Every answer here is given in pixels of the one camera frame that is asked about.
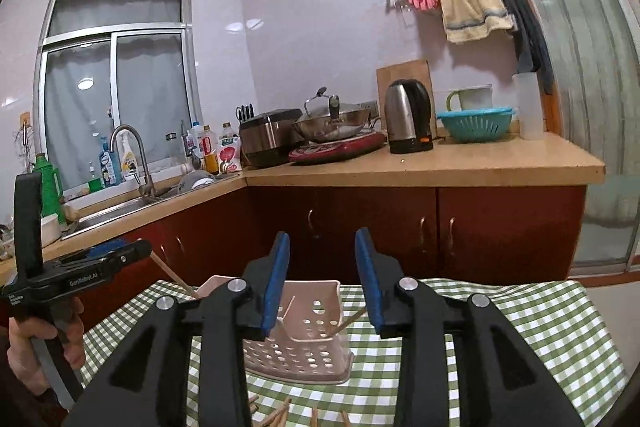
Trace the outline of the person's left hand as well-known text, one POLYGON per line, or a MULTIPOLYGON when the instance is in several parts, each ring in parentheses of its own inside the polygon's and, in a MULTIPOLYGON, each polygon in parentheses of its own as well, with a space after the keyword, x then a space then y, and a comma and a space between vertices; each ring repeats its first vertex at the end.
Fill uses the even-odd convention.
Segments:
MULTIPOLYGON (((80 369, 86 361, 84 324, 80 318, 80 314, 84 312, 84 305, 78 297, 70 299, 68 303, 73 314, 65 332, 67 343, 63 345, 64 357, 73 369, 80 369)), ((9 318, 9 366, 17 379, 34 395, 45 393, 50 388, 50 384, 32 350, 30 340, 32 337, 53 339, 56 335, 58 330, 38 317, 9 318)))

